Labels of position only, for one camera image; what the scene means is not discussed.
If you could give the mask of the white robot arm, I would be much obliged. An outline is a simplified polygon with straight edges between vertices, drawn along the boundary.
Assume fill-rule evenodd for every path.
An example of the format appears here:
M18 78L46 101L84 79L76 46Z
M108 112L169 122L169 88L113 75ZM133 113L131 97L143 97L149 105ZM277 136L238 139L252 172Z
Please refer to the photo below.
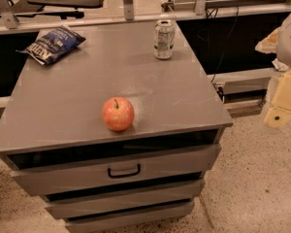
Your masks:
M263 53L275 53L275 62L289 68L278 79L277 89L264 118L266 125L280 128L291 119L291 14L255 49Z

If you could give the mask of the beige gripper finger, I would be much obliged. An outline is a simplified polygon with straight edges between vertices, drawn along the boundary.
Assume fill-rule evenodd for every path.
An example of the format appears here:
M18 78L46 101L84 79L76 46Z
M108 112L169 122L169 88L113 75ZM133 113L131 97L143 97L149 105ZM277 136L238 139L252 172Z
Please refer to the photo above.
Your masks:
M255 49L262 53L276 53L276 43L279 27L275 29L270 35L260 41Z
M291 119L291 71L278 79L278 85L264 118L271 128L281 128Z

